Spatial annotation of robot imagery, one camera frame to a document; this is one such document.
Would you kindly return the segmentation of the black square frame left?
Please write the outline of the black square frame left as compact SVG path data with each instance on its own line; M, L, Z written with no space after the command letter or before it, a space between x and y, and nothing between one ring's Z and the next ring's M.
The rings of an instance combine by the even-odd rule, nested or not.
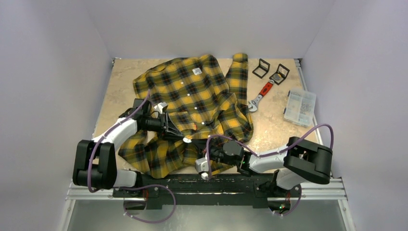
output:
M264 76L269 72L269 70L270 70L270 63L260 58L258 60L258 66L252 71L252 73L256 77L263 79Z

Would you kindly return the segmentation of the black square frame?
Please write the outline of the black square frame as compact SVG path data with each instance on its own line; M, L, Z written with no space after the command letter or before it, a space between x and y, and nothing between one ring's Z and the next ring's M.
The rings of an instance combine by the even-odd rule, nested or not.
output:
M287 78L289 72L290 72L289 68L287 68L283 64L279 64L276 71L269 77L269 80L271 80L276 85L280 85ZM279 81L276 81L273 77L273 75L276 73L280 74L282 77L282 79L280 79Z
M256 77L263 79L264 76L269 72L269 70L270 70L270 63L260 58L258 60L258 66L252 71L252 73Z

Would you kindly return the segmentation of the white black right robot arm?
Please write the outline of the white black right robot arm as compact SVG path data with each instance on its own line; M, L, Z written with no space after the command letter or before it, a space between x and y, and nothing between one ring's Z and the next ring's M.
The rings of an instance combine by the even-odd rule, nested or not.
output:
M194 145L201 154L195 161L195 169L204 180L214 174L211 163L215 162L235 166L240 174L248 177L275 169L270 189L277 196L303 182L330 183L332 149L299 137L291 137L286 146L262 153L246 151L241 143L232 139L221 148L205 139L184 138L183 142Z

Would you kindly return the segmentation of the red handled adjustable wrench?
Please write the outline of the red handled adjustable wrench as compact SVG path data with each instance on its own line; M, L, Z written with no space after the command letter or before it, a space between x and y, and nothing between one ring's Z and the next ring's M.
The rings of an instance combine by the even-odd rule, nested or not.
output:
M269 80L262 90L258 93L258 95L253 99L248 101L248 109L249 112L254 113L258 110L259 102L264 98L264 96L271 90L273 85L275 84L274 80Z

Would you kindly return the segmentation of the black square frame right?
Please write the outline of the black square frame right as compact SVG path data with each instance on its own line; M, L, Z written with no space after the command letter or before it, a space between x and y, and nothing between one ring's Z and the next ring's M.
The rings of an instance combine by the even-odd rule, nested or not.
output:
M289 72L290 72L289 68L287 68L283 64L279 64L276 71L269 77L269 80L271 80L276 85L280 85L287 78ZM276 81L273 77L273 75L276 73L280 74L282 77L282 79L280 79L279 81Z

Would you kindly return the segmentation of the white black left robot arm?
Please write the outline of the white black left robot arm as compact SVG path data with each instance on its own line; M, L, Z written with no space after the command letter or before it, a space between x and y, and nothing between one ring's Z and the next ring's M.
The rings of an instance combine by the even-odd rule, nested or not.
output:
M140 130L156 132L165 141L183 140L184 135L171 121L166 108L166 103L159 103L154 107L158 115L153 116L147 99L135 99L133 106L102 135L92 140L81 140L76 147L73 183L87 187L92 193L101 189L125 188L132 197L141 195L141 173L118 169L116 151Z

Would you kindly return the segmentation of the yellow black plaid shirt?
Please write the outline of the yellow black plaid shirt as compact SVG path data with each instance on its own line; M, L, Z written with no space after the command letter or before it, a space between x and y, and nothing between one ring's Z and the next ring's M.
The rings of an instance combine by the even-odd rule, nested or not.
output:
M249 142L254 125L247 106L248 56L237 53L223 74L210 55L175 58L150 68L133 82L138 98L167 103L171 121L184 137L206 140L224 135ZM183 141L147 139L139 131L121 146L119 156L138 171L161 179L194 165L201 152Z

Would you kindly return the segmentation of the clear plastic screw box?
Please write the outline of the clear plastic screw box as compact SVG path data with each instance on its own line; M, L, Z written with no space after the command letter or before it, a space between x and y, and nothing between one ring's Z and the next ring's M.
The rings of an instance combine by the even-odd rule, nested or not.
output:
M303 89L292 88L284 109L284 120L299 126L309 127L313 123L316 94Z

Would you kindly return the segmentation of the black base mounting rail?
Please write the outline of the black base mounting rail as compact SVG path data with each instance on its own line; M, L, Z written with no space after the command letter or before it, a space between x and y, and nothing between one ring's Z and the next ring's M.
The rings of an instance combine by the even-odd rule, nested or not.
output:
M277 187L274 173L246 177L240 174L220 174L203 180L194 174L173 174L164 179L142 175L142 186L148 189L114 190L113 197L143 202L148 210L164 205L250 206L288 211L290 200L300 196L300 184L290 190Z

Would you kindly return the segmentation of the silver gold round brooch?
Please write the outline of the silver gold round brooch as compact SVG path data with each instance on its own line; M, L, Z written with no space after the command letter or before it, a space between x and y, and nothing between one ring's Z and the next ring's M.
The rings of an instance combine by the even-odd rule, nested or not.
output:
M282 79L281 75L278 74L278 73L274 74L273 77L274 77L274 79L275 79L276 81L279 81L280 79Z

